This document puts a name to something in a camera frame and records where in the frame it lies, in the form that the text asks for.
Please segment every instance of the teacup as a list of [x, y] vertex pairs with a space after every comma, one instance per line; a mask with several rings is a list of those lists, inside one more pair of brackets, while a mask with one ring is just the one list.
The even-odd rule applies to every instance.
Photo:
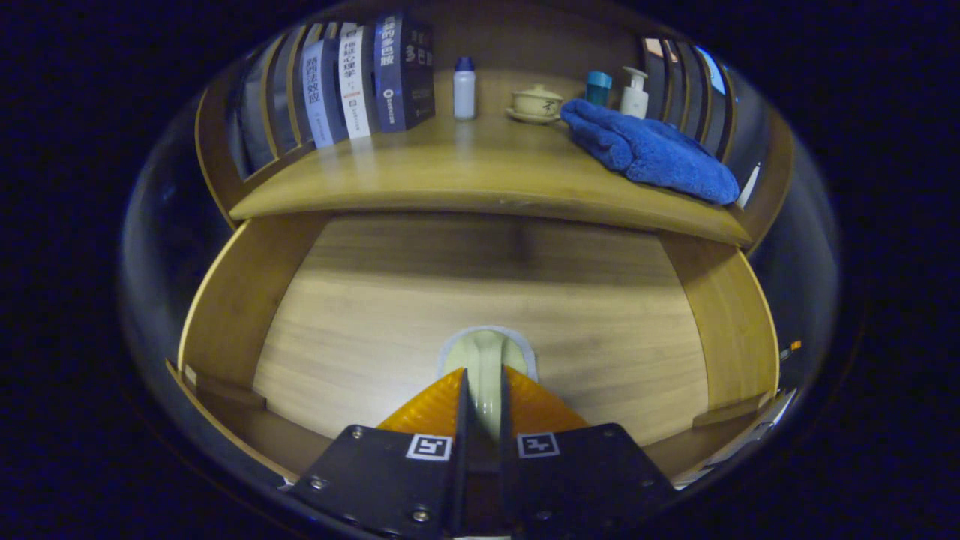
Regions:
[[560, 104], [564, 102], [563, 97], [544, 89], [543, 85], [512, 93], [514, 111], [530, 116], [556, 116], [560, 113]]

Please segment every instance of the white pump bottle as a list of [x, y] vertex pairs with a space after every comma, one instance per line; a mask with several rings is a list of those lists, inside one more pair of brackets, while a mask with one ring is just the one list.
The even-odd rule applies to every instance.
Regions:
[[623, 99], [620, 100], [620, 112], [645, 118], [647, 115], [647, 102], [650, 95], [643, 91], [643, 81], [647, 74], [632, 67], [623, 66], [627, 73], [630, 73], [630, 85], [623, 88]]

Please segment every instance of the blue towel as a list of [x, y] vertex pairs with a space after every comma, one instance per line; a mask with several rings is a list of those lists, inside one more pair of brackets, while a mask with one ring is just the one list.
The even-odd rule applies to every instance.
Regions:
[[717, 205], [740, 196], [730, 169], [697, 141], [662, 122], [583, 99], [566, 102], [560, 118], [570, 126], [573, 142], [631, 182], [669, 187]]

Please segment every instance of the orange gripper pad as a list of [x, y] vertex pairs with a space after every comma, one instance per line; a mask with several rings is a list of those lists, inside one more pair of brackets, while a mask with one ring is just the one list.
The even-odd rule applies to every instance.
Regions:
[[381, 430], [452, 437], [457, 429], [457, 402], [464, 368], [424, 388], [377, 426]]
[[566, 431], [587, 428], [589, 424], [563, 400], [516, 369], [504, 366], [510, 384], [510, 421], [513, 437], [518, 433]]

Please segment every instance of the wooden cabinet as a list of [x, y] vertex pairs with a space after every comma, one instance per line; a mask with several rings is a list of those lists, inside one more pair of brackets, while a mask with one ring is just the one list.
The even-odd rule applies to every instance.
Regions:
[[[354, 5], [373, 7], [384, 3]], [[589, 422], [620, 423], [671, 475], [697, 466], [742, 430], [730, 411], [746, 427], [777, 391], [774, 323], [744, 250], [789, 187], [789, 128], [770, 110], [769, 166], [744, 209], [631, 184], [570, 142], [564, 124], [507, 119], [504, 100], [533, 82], [576, 97], [588, 68], [640, 65], [645, 36], [674, 35], [567, 2], [414, 13], [437, 31], [438, 114], [409, 132], [316, 150], [295, 111], [280, 118], [272, 84], [278, 70], [293, 80], [304, 24], [257, 53], [268, 55], [261, 91], [275, 160], [249, 177], [226, 136], [245, 61], [207, 88], [198, 159], [235, 233], [194, 299], [174, 377], [241, 448], [295, 479], [344, 426], [375, 425], [431, 383], [454, 332], [503, 325], [530, 340], [540, 382]], [[682, 50], [681, 61], [697, 54]], [[458, 123], [443, 66], [465, 54], [478, 65], [480, 116]], [[708, 121], [709, 87], [689, 91], [709, 84], [704, 65], [668, 72], [684, 91], [664, 92], [673, 101], [659, 110]], [[704, 96], [692, 115], [691, 94]], [[721, 159], [735, 129], [727, 96]], [[278, 119], [297, 135], [287, 153]]]

